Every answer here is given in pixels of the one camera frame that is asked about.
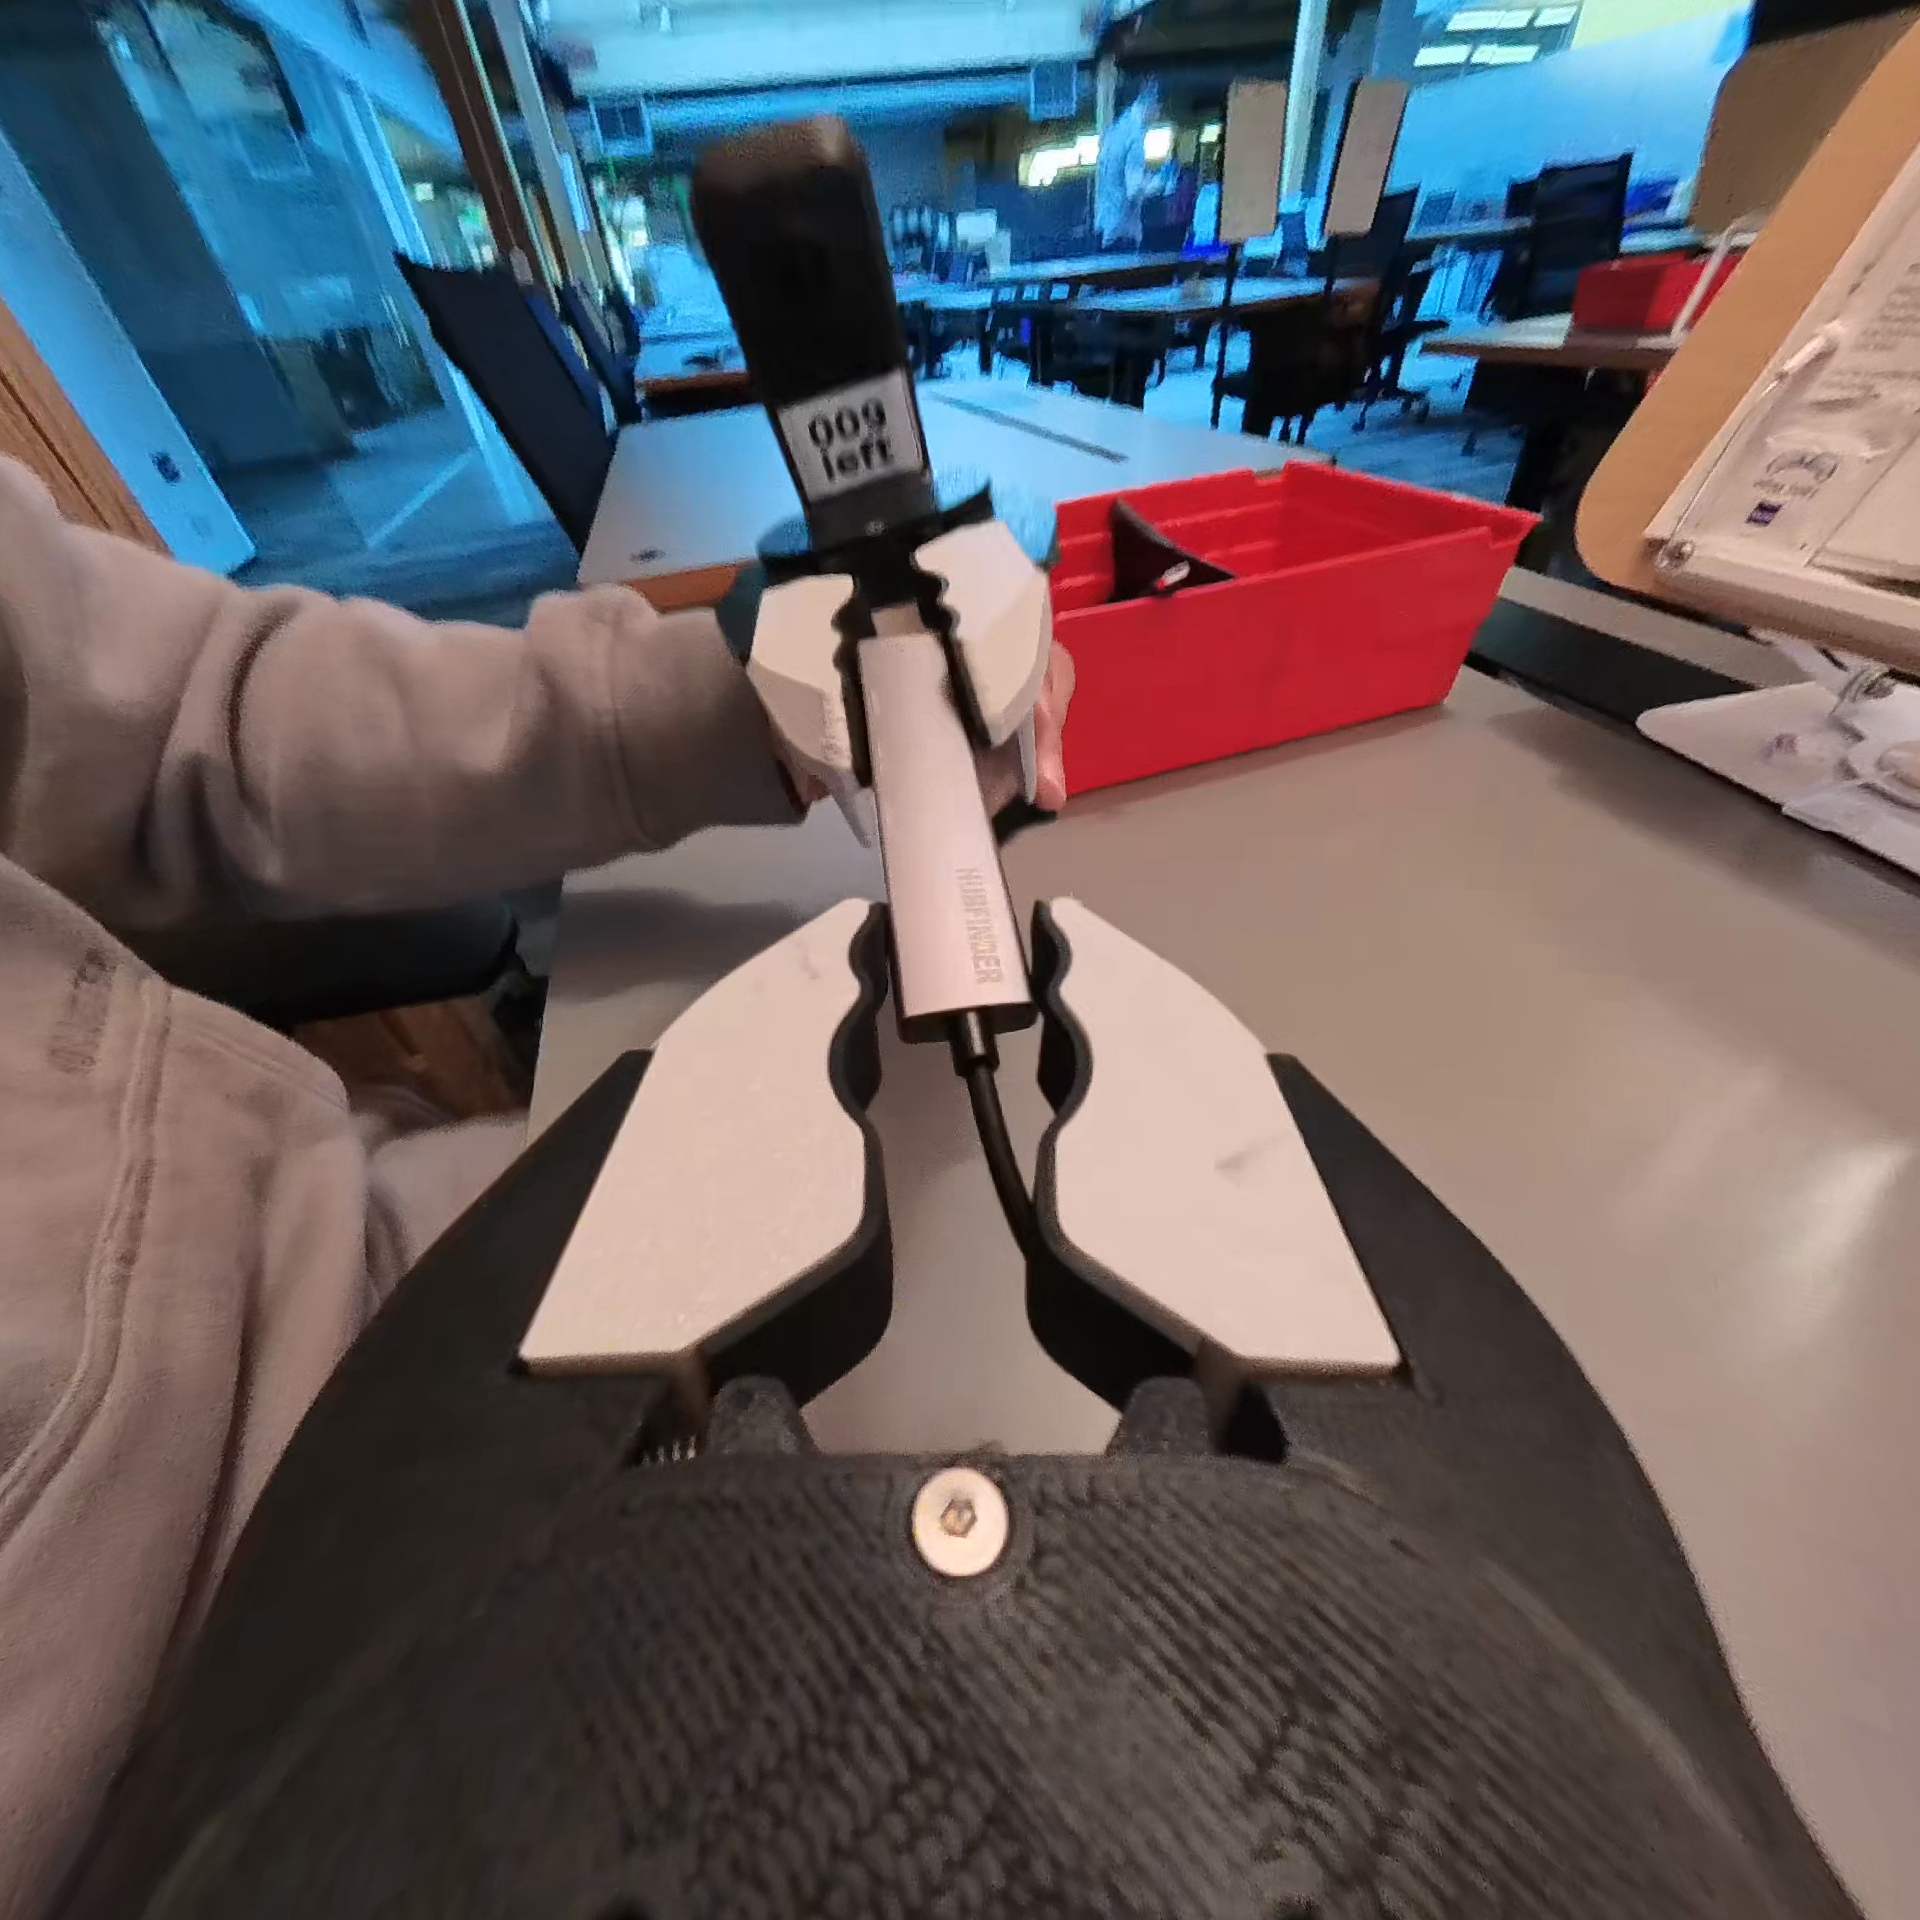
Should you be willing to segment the wooden office desk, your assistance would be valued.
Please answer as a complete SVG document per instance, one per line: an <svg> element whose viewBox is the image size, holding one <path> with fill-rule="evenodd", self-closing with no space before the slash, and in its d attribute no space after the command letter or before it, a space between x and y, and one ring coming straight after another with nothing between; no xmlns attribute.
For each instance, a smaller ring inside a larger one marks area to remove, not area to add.
<svg viewBox="0 0 1920 1920"><path fill-rule="evenodd" d="M1424 357L1497 367L1525 385L1518 399L1521 433L1504 502L1540 513L1569 441L1599 425L1630 418L1648 385L1689 335L1580 326L1569 314L1510 321L1492 326L1444 326L1429 335Z"/></svg>

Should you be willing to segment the red plastic bin with divider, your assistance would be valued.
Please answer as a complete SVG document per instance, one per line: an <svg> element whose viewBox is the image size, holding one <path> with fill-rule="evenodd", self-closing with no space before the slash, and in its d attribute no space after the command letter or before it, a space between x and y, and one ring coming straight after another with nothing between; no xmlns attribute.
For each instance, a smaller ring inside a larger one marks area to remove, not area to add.
<svg viewBox="0 0 1920 1920"><path fill-rule="evenodd" d="M1053 518L1071 797L1444 702L1537 523L1315 462L1075 497Z"/></svg>

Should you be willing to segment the person's left forearm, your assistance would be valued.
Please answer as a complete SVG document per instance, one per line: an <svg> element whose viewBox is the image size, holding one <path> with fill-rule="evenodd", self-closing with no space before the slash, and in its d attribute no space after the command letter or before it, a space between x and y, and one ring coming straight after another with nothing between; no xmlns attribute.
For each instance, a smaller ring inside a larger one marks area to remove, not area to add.
<svg viewBox="0 0 1920 1920"><path fill-rule="evenodd" d="M801 797L710 612L246 589L1 477L5 933L504 894Z"/></svg>

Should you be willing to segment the black office chair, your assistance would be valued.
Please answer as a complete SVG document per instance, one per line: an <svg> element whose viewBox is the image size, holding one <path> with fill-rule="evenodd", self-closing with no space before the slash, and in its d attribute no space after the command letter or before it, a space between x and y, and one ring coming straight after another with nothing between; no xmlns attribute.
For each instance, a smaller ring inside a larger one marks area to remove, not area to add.
<svg viewBox="0 0 1920 1920"><path fill-rule="evenodd" d="M1568 314L1583 270L1619 257L1632 151L1545 167L1527 183L1527 223L1507 237L1486 314L1497 323Z"/></svg>
<svg viewBox="0 0 1920 1920"><path fill-rule="evenodd" d="M1382 358L1412 279L1405 252L1420 189L1384 194L1366 234L1326 239L1312 266L1317 293L1254 311L1243 323L1248 366L1215 377L1219 399L1239 399L1239 433L1304 443L1326 409L1342 409Z"/></svg>

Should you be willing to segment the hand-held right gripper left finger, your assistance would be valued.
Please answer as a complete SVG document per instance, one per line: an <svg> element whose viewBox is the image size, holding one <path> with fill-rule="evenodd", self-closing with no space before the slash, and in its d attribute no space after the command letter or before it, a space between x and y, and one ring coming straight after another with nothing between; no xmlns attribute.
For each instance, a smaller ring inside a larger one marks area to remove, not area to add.
<svg viewBox="0 0 1920 1920"><path fill-rule="evenodd" d="M693 1411L755 1375L807 1405L876 1350L886 933L844 901L665 1028L518 1342L531 1375L659 1375Z"/></svg>

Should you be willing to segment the white table with wooden edge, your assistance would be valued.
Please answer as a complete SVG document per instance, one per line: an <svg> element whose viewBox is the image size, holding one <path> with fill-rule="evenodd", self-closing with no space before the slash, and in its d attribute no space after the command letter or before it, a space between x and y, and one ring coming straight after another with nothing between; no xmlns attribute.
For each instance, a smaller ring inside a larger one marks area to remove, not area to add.
<svg viewBox="0 0 1920 1920"><path fill-rule="evenodd" d="M1319 449L1164 420L1075 391L947 380L919 391L928 454L985 474L995 492L1053 506L1181 477L1324 463ZM577 588L629 588L653 607L713 604L758 539L800 513L776 437L756 406L629 425L577 565Z"/></svg>

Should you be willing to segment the grey usb hub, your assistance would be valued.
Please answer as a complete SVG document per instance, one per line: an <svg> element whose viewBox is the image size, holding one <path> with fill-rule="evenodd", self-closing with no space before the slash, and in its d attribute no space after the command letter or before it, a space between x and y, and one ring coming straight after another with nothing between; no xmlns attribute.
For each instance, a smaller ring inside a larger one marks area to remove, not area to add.
<svg viewBox="0 0 1920 1920"><path fill-rule="evenodd" d="M1019 916L944 643L905 607L855 643L903 1039L1038 1020Z"/></svg>

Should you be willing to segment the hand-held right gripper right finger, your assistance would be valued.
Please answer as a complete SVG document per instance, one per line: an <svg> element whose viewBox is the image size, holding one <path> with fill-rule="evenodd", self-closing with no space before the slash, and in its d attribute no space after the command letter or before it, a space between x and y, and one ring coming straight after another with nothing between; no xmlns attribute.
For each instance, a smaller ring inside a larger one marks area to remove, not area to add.
<svg viewBox="0 0 1920 1920"><path fill-rule="evenodd" d="M1111 1409L1188 1380L1214 1420L1268 1386L1392 1379L1401 1345L1253 1028L1075 898L1031 933L1045 1355Z"/></svg>

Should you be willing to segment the person's left hand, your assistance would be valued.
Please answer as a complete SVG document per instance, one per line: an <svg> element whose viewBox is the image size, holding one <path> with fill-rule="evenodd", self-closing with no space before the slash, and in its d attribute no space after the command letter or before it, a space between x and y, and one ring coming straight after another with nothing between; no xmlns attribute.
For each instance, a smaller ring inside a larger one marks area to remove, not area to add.
<svg viewBox="0 0 1920 1920"><path fill-rule="evenodd" d="M1075 693L1075 662L1069 651L1053 641L1046 650L1046 667L1038 699L1027 723L1024 796L1043 812L1055 814L1068 799L1064 778L1064 725Z"/></svg>

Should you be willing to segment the tan panel board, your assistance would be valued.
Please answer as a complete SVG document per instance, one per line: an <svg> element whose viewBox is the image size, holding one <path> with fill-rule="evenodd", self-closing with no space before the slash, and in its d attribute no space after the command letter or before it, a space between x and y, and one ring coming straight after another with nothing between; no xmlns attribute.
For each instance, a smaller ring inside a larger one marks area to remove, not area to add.
<svg viewBox="0 0 1920 1920"><path fill-rule="evenodd" d="M1278 229L1289 143L1289 84L1236 78L1220 134L1215 239L1236 249Z"/></svg>
<svg viewBox="0 0 1920 1920"><path fill-rule="evenodd" d="M1351 90L1327 186L1326 245L1359 237L1374 229L1401 139L1405 108L1408 84L1403 81L1368 78Z"/></svg>

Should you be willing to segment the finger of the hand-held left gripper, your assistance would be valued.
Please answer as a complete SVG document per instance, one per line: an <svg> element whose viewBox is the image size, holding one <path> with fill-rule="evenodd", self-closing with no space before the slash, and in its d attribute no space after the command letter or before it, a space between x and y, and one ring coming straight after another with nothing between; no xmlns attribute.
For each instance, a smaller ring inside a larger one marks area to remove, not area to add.
<svg viewBox="0 0 1920 1920"><path fill-rule="evenodd" d="M915 549L933 583L928 623L948 655L948 682L976 753L1016 767L1021 807L1039 807L1035 709L1052 660L1052 602L1045 567L1003 518L976 518Z"/></svg>
<svg viewBox="0 0 1920 1920"><path fill-rule="evenodd" d="M758 596L747 676L774 747L804 799L829 799L863 847L877 845L873 794L856 773L853 698L837 618L855 602L847 574L801 574Z"/></svg>

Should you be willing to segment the document stand with tan board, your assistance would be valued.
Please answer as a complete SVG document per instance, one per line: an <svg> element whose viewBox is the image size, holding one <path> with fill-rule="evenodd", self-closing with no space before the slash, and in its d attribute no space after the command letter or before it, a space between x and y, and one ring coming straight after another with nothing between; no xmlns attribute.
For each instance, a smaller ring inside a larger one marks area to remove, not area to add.
<svg viewBox="0 0 1920 1920"><path fill-rule="evenodd" d="M1776 38L1734 63L1694 212L1709 252L1744 249L1744 260L1601 457L1575 542L1607 585L1732 621L1797 673L1771 689L1709 690L1689 660L1656 662L1630 690L1607 690L1609 707L1652 746L1913 878L1916 673L1679 602L1652 577L1644 535L1908 156L1918 158L1913 7Z"/></svg>

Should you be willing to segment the person's grey hoodie torso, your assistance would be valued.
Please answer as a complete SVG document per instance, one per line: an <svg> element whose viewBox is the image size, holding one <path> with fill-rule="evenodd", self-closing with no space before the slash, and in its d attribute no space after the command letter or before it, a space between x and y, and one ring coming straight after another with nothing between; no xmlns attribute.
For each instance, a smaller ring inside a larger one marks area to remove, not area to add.
<svg viewBox="0 0 1920 1920"><path fill-rule="evenodd" d="M1 1910L43 1915L302 1418L524 1115L428 1125L1 890Z"/></svg>

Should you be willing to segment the long dark desk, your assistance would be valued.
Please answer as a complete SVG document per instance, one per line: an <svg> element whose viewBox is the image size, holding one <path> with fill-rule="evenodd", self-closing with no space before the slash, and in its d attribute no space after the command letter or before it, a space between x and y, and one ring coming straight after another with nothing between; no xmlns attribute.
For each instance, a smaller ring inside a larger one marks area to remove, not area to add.
<svg viewBox="0 0 1920 1920"><path fill-rule="evenodd" d="M1312 277L1203 277L1161 285L1014 282L989 289L929 285L903 293L910 358L935 377L966 353L980 377L1021 373L1031 388L1064 388L1140 409L1168 362L1188 353L1215 377L1236 373L1235 343L1260 308L1304 302Z"/></svg>

